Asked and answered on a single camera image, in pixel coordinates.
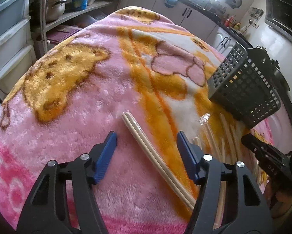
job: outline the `range hood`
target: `range hood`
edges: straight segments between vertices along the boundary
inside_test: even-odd
[[[266,0],[265,23],[292,42],[292,0]]]

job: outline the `black door handle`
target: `black door handle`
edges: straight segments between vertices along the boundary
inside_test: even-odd
[[[226,40],[226,39],[228,39],[228,37],[223,38],[223,40],[221,41],[222,45],[223,45],[223,41]]]
[[[226,40],[226,42],[225,42],[225,44],[224,44],[224,48],[226,47],[225,45],[226,45],[226,43],[227,43],[228,41],[231,41],[231,39]]]
[[[185,11],[184,11],[184,13],[182,14],[182,16],[184,16],[184,15],[185,15],[185,13],[186,13],[186,11],[187,11],[187,10],[188,10],[188,8],[186,8],[186,9],[185,9]]]
[[[190,10],[189,15],[187,16],[187,18],[189,18],[191,14],[192,14],[192,10]]]

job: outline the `gray plastic basket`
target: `gray plastic basket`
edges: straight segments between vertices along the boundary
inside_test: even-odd
[[[236,43],[208,79],[209,99],[251,129],[280,109],[280,98],[270,84],[271,73],[266,51]]]

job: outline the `fuzzy blanket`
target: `fuzzy blanket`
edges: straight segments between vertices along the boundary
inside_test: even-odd
[[[173,193],[130,134],[121,114],[130,111],[169,168],[195,197],[176,146],[183,130],[199,137],[208,117],[226,161],[235,152],[220,121],[240,143],[244,125],[208,100],[208,79],[223,57],[167,18],[128,7],[83,29],[38,60],[0,108],[0,211],[16,228],[22,206],[50,159],[73,161],[104,141],[110,130],[118,145],[105,178],[94,187],[110,233],[183,233],[191,212]],[[272,142],[267,122],[256,128]],[[238,155],[249,168],[249,151]],[[78,225],[71,184],[71,222]]]

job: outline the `metal screw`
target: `metal screw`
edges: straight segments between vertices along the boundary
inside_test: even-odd
[[[211,161],[213,159],[213,157],[211,155],[204,155],[203,159],[206,161]]]
[[[80,158],[82,160],[88,160],[89,159],[89,154],[83,154],[83,155],[80,156]]]
[[[244,162],[237,162],[237,166],[240,168],[245,167],[245,163]]]
[[[56,161],[55,161],[55,160],[50,160],[50,161],[47,163],[47,165],[48,165],[49,167],[52,167],[52,166],[56,165]]]

